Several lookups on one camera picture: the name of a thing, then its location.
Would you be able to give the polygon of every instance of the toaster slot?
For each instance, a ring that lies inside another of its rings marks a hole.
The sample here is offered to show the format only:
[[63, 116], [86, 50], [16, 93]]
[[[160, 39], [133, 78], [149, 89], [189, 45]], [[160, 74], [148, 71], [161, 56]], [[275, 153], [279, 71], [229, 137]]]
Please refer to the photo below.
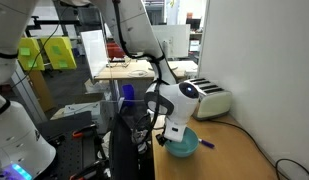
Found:
[[193, 84], [200, 85], [200, 84], [208, 84], [208, 83], [210, 82], [205, 80], [205, 81], [194, 82]]
[[203, 81], [203, 80], [205, 80], [205, 78], [193, 79], [193, 80], [190, 80], [190, 82], [197, 82], [197, 81]]
[[224, 89], [222, 88], [216, 88], [216, 89], [211, 89], [211, 90], [205, 90], [204, 92], [206, 94], [209, 94], [209, 93], [213, 93], [213, 92], [219, 92], [219, 91], [223, 91]]
[[204, 87], [200, 87], [200, 89], [205, 90], [205, 89], [212, 89], [212, 88], [217, 88], [216, 85], [211, 85], [211, 86], [204, 86]]

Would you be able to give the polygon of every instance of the toaster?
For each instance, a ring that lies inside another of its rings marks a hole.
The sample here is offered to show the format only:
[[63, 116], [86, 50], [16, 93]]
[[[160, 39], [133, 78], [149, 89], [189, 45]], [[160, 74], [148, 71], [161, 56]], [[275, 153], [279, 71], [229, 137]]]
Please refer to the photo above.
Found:
[[203, 121], [227, 114], [231, 107], [232, 93], [205, 78], [189, 79], [199, 92], [199, 103], [193, 113], [196, 120]]

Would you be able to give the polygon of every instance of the white wall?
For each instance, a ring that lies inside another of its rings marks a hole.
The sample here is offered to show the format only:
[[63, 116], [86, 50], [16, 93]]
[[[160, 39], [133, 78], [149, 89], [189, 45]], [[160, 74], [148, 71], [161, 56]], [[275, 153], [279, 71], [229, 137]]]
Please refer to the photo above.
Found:
[[211, 0], [205, 27], [200, 76], [233, 92], [231, 114], [273, 160], [309, 169], [309, 0]]

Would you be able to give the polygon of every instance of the teal bowl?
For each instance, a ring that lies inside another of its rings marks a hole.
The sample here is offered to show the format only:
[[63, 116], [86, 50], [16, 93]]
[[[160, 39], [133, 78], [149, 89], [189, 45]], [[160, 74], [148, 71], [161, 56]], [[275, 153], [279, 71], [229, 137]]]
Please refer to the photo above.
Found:
[[165, 148], [176, 157], [187, 157], [198, 147], [198, 138], [195, 132], [186, 127], [182, 142], [166, 141]]

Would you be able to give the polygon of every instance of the black cable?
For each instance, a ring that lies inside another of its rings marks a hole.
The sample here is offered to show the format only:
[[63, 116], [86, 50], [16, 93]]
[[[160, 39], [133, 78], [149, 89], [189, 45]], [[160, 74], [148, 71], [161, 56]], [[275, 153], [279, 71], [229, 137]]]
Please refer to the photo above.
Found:
[[138, 120], [136, 121], [136, 123], [134, 123], [134, 130], [136, 130], [136, 128], [137, 128], [137, 126], [138, 126], [138, 123], [140, 123], [144, 118], [147, 118], [148, 116], [150, 116], [149, 113], [143, 115], [140, 119], [138, 119]]
[[126, 42], [124, 41], [123, 38], [123, 34], [122, 34], [122, 29], [121, 29], [121, 17], [120, 17], [120, 9], [118, 7], [118, 2], [113, 2], [114, 5], [114, 11], [115, 11], [115, 17], [116, 17], [116, 24], [117, 24], [117, 30], [118, 30], [118, 37], [120, 40], [120, 44], [122, 46], [122, 49], [124, 51], [124, 53], [132, 59], [139, 59], [139, 58], [143, 58], [143, 57], [148, 57], [151, 60], [155, 60], [156, 58], [150, 54], [143, 54], [141, 56], [133, 56], [131, 53], [129, 53], [129, 51], [126, 48]]
[[294, 164], [297, 164], [299, 167], [301, 167], [306, 173], [307, 175], [309, 176], [309, 171], [304, 167], [302, 166], [300, 163], [296, 162], [296, 161], [293, 161], [291, 159], [286, 159], [286, 158], [283, 158], [283, 159], [279, 159], [278, 161], [276, 161], [275, 163], [275, 172], [276, 172], [276, 177], [278, 180], [280, 180], [280, 176], [279, 176], [279, 170], [278, 170], [278, 164], [281, 162], [281, 161], [289, 161], [289, 162], [292, 162]]
[[278, 169], [278, 164], [279, 162], [281, 161], [291, 161], [297, 165], [299, 165], [309, 176], [309, 171], [304, 167], [302, 166], [301, 164], [291, 160], [291, 159], [279, 159], [278, 161], [276, 161], [275, 165], [272, 164], [272, 162], [268, 159], [268, 157], [263, 153], [263, 151], [261, 150], [261, 148], [259, 147], [259, 145], [257, 144], [256, 140], [252, 137], [252, 135], [247, 132], [245, 129], [239, 127], [239, 126], [236, 126], [234, 124], [230, 124], [230, 123], [226, 123], [226, 122], [221, 122], [221, 121], [216, 121], [216, 120], [209, 120], [208, 122], [212, 122], [212, 123], [219, 123], [219, 124], [225, 124], [225, 125], [229, 125], [229, 126], [232, 126], [232, 127], [235, 127], [241, 131], [243, 131], [252, 141], [253, 143], [255, 144], [256, 148], [259, 150], [259, 152], [261, 152], [261, 154], [265, 157], [265, 159], [272, 165], [272, 167], [275, 169], [276, 171], [276, 176], [277, 176], [277, 179], [280, 180], [281, 178], [279, 177], [279, 174], [281, 174], [285, 179], [289, 180], [288, 177], [286, 177], [282, 172], [279, 171]]
[[39, 56], [40, 54], [42, 54], [42, 52], [43, 52], [43, 50], [44, 50], [44, 47], [45, 47], [46, 43], [47, 43], [47, 42], [51, 39], [51, 37], [56, 33], [58, 27], [60, 26], [60, 24], [61, 24], [61, 18], [62, 18], [63, 14], [65, 13], [65, 10], [66, 10], [67, 8], [68, 8], [68, 7], [66, 7], [66, 8], [62, 11], [62, 13], [61, 13], [61, 15], [60, 15], [60, 21], [58, 22], [58, 24], [57, 24], [57, 26], [56, 26], [54, 32], [46, 39], [46, 41], [44, 42], [44, 44], [43, 44], [43, 46], [41, 47], [40, 51], [39, 51], [39, 52], [37, 53], [37, 55], [35, 56], [35, 59], [34, 59], [34, 62], [33, 62], [33, 64], [32, 64], [31, 69], [27, 72], [27, 74], [26, 74], [19, 82], [17, 82], [14, 86], [12, 86], [12, 89], [13, 89], [14, 87], [16, 87], [18, 84], [20, 84], [21, 82], [23, 82], [24, 79], [26, 79], [26, 78], [30, 75], [30, 73], [32, 72], [32, 70], [33, 70], [33, 68], [34, 68], [34, 65], [35, 65], [35, 63], [36, 63], [36, 61], [37, 61], [38, 56]]
[[[163, 57], [166, 57], [161, 44], [160, 43], [158, 43], [158, 44], [159, 44], [160, 49], [161, 49], [161, 51], [163, 53]], [[168, 66], [168, 69], [169, 69], [170, 73], [173, 75], [173, 77], [175, 79], [175, 82], [178, 83], [178, 79], [177, 79], [175, 73], [173, 72], [173, 70], [171, 69], [170, 65], [168, 64], [167, 60], [166, 60], [166, 65]]]

